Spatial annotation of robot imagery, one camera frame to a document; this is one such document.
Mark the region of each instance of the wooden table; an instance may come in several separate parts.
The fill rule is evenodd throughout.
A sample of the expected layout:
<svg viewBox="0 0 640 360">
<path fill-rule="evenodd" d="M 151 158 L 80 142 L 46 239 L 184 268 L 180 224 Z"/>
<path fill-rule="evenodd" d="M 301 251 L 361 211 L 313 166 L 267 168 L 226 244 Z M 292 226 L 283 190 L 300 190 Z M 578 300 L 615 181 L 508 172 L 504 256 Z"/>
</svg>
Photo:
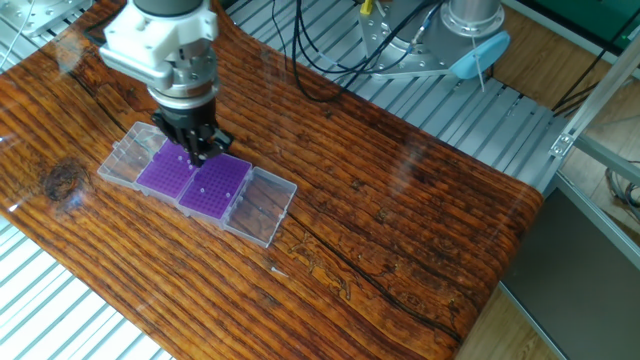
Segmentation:
<svg viewBox="0 0 640 360">
<path fill-rule="evenodd" d="M 307 101 L 216 8 L 232 153 L 298 192 L 266 250 L 185 218 L 96 176 L 156 107 L 82 36 L 117 8 L 0 77 L 2 214 L 180 359 L 452 358 L 542 196 L 355 95 Z"/>
</svg>

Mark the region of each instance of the white mounting plate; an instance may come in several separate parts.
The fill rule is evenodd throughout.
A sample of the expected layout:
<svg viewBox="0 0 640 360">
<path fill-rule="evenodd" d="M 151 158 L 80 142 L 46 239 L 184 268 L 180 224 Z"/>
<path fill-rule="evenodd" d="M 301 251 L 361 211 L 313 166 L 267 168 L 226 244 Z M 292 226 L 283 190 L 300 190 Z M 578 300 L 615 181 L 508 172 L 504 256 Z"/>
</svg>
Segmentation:
<svg viewBox="0 0 640 360">
<path fill-rule="evenodd" d="M 0 18 L 14 29 L 20 29 L 25 16 L 29 16 L 22 34 L 35 37 L 47 31 L 53 23 L 78 11 L 85 3 L 86 0 L 37 0 L 29 14 L 29 0 L 0 0 Z"/>
</svg>

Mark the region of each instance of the floor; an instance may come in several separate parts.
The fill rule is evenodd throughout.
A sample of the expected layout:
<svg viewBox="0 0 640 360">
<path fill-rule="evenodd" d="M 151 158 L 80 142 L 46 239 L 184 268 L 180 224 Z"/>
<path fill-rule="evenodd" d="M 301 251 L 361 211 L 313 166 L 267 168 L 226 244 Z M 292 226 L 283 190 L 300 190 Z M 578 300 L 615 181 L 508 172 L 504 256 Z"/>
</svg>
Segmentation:
<svg viewBox="0 0 640 360">
<path fill-rule="evenodd" d="M 592 54 L 507 8 L 505 27 L 513 43 L 496 64 L 495 77 L 541 105 L 553 107 L 595 58 Z M 609 64 L 596 66 L 582 85 L 601 79 Z M 640 160 L 640 82 L 622 88 L 587 134 L 630 160 Z M 605 167 L 574 150 L 562 171 L 640 244 L 640 224 L 614 200 Z M 509 298 L 496 290 L 457 359 L 556 359 Z"/>
</svg>

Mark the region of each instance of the clear plastic box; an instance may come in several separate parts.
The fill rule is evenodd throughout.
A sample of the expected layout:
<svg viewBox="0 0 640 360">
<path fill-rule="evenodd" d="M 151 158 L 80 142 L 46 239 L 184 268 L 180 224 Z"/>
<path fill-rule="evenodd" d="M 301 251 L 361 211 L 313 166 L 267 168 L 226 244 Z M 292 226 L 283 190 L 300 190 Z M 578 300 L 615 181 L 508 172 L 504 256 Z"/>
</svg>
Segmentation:
<svg viewBox="0 0 640 360">
<path fill-rule="evenodd" d="M 186 216 L 269 246 L 297 186 L 227 154 L 194 167 L 184 150 L 166 140 L 157 127 L 137 122 L 113 144 L 98 174 L 172 204 Z"/>
</svg>

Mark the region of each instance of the wood knot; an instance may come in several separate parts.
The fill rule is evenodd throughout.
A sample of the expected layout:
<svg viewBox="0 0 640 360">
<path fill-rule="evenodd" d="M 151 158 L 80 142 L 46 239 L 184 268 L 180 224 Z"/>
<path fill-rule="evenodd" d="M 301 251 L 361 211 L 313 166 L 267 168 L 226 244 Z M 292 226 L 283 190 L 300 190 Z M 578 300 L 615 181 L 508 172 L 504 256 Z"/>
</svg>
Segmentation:
<svg viewBox="0 0 640 360">
<path fill-rule="evenodd" d="M 353 182 L 351 183 L 351 188 L 352 188 L 353 190 L 356 190 L 356 191 L 357 191 L 357 190 L 359 190 L 359 189 L 362 187 L 362 185 L 364 185 L 364 182 L 362 182 L 362 180 L 360 180 L 360 179 L 355 179 L 355 180 L 353 180 Z"/>
<path fill-rule="evenodd" d="M 85 168 L 75 159 L 64 159 L 42 180 L 45 195 L 53 201 L 62 201 L 76 189 L 89 182 Z"/>
<path fill-rule="evenodd" d="M 376 221 L 380 224 L 384 224 L 384 219 L 387 217 L 387 215 L 387 210 L 380 209 L 380 211 L 378 211 L 378 213 L 376 214 Z"/>
</svg>

